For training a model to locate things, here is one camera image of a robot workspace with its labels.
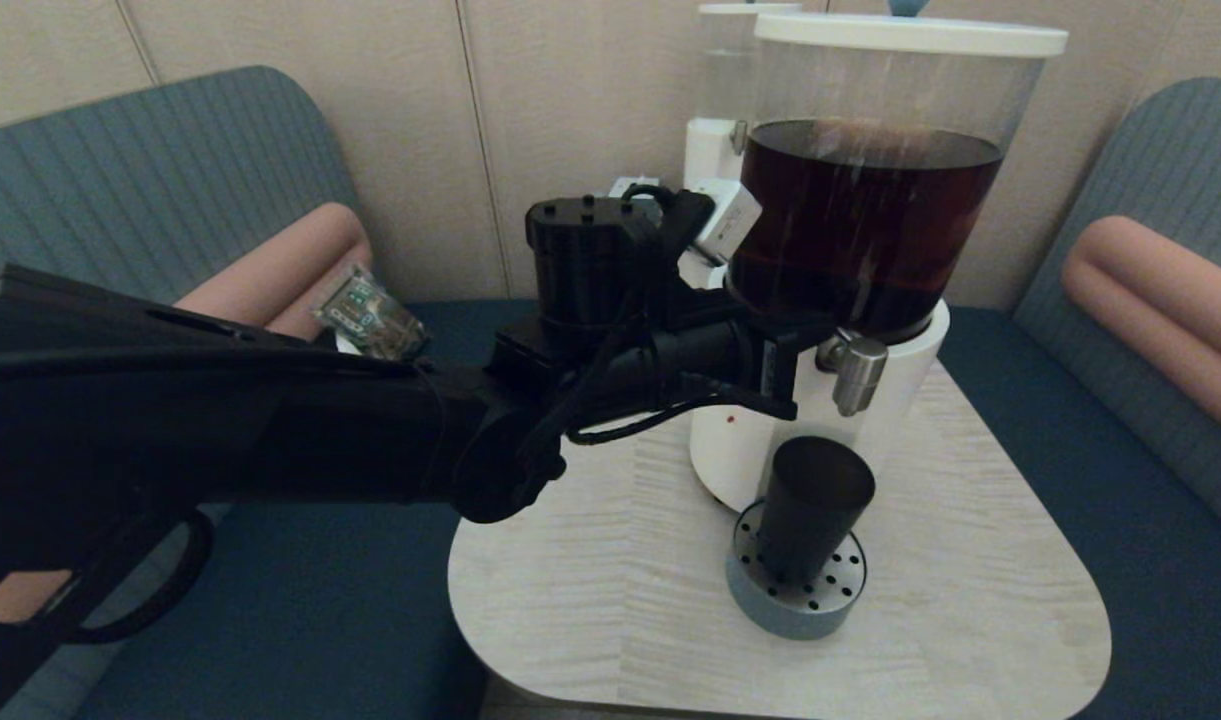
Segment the black plastic cup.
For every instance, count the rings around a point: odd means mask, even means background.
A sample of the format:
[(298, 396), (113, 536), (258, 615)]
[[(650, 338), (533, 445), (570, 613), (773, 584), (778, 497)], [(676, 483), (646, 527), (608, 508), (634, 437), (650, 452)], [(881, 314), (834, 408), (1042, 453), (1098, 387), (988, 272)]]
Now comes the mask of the black plastic cup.
[(814, 582), (875, 495), (875, 473), (852, 448), (799, 436), (770, 459), (757, 552), (770, 577)]

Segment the teal upholstered booth sofa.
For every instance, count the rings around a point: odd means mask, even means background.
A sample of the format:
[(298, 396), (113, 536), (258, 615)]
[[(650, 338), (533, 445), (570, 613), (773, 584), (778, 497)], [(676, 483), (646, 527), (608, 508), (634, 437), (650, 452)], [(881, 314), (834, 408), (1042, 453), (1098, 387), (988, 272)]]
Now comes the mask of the teal upholstered booth sofa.
[(1107, 675), (1070, 720), (1221, 720), (1221, 423), (1059, 278), (1112, 215), (1221, 266), (1221, 78), (1140, 103), (1017, 309), (954, 310), (940, 359), (1103, 594)]
[[(0, 128), (0, 265), (179, 300), (308, 211), (361, 209), (289, 76), (245, 67)], [(477, 720), (459, 632), (459, 516), (377, 503), (209, 505), (179, 607), (117, 644), (66, 646), (0, 720)]]

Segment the pink cylindrical bolster cushion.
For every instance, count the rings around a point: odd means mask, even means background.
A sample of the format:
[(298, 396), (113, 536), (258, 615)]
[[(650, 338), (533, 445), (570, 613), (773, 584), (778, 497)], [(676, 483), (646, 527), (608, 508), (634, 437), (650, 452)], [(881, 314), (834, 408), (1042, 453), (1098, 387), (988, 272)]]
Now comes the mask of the pink cylindrical bolster cushion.
[[(310, 310), (313, 301), (335, 275), (354, 265), (368, 268), (371, 261), (371, 240), (355, 211), (327, 203), (212, 275), (175, 305), (314, 340), (324, 328)], [(9, 574), (0, 582), (0, 624), (33, 619), (71, 575), (70, 569)]]
[(1221, 265), (1114, 215), (1087, 225), (1059, 278), (1063, 297), (1221, 425)]

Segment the small white dispenser lid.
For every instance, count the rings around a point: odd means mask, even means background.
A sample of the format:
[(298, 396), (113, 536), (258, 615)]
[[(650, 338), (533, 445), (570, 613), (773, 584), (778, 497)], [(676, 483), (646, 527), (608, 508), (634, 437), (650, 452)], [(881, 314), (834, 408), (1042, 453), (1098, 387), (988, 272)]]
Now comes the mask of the small white dispenser lid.
[(802, 2), (703, 2), (698, 5), (698, 13), (705, 18), (734, 18), (752, 17), (761, 13), (794, 13), (801, 12)]

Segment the white dispenser lid blue knob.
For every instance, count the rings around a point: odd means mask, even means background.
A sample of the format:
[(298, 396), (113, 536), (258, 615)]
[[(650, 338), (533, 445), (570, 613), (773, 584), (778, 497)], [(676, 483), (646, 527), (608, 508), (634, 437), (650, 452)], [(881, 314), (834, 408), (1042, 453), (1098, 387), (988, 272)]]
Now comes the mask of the white dispenser lid blue knob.
[(871, 13), (766, 13), (756, 20), (761, 41), (811, 48), (1053, 59), (1070, 41), (1066, 29), (1039, 26)]

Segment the green snack packet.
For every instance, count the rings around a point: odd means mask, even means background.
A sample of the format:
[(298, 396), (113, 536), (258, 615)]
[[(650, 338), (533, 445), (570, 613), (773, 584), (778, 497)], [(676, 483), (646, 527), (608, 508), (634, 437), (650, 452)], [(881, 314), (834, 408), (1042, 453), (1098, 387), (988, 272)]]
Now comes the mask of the green snack packet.
[(369, 358), (409, 361), (429, 345), (430, 333), (409, 309), (361, 264), (339, 270), (313, 305), (314, 319)]

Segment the large blue perforated drip tray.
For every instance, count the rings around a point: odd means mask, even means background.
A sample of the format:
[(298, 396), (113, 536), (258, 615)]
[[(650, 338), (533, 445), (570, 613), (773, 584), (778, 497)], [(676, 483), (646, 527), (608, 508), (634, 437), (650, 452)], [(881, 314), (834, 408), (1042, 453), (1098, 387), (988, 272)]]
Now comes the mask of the large blue perforated drip tray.
[(779, 578), (758, 552), (764, 505), (759, 498), (735, 519), (724, 561), (735, 605), (752, 624), (780, 638), (821, 641), (834, 635), (846, 624), (869, 578), (860, 538), (849, 533), (814, 577)]

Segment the steel dispenser tap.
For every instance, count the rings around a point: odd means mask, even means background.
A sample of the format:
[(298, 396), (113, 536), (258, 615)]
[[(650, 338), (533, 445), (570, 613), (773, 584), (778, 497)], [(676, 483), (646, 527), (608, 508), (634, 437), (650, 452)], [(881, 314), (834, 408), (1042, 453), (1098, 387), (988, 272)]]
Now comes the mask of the steel dispenser tap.
[(817, 347), (814, 365), (821, 372), (834, 375), (832, 400), (840, 416), (853, 416), (871, 408), (888, 359), (885, 343), (851, 331), (838, 329), (830, 340)]

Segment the small empty beverage dispenser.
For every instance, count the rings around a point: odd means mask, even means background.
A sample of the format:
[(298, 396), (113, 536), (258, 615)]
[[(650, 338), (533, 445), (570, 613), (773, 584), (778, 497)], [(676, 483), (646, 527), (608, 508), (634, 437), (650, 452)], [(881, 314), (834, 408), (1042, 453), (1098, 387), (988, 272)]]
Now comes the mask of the small empty beverage dispenser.
[(698, 13), (700, 61), (694, 113), (686, 127), (684, 184), (741, 176), (756, 104), (758, 18), (705, 18)]

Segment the large tea beverage dispenser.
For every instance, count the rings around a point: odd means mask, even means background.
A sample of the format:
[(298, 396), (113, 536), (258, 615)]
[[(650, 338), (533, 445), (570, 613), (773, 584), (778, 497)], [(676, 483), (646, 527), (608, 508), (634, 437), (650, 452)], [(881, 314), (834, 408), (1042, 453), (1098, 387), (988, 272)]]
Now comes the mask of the large tea beverage dispenser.
[(834, 375), (814, 372), (796, 372), (792, 421), (697, 411), (689, 452), (716, 500), (750, 505), (797, 436), (882, 467), (947, 337), (945, 288), (1044, 63), (759, 41), (741, 179), (764, 214), (726, 283), (757, 310), (821, 310), (889, 359), (853, 416), (832, 400)]

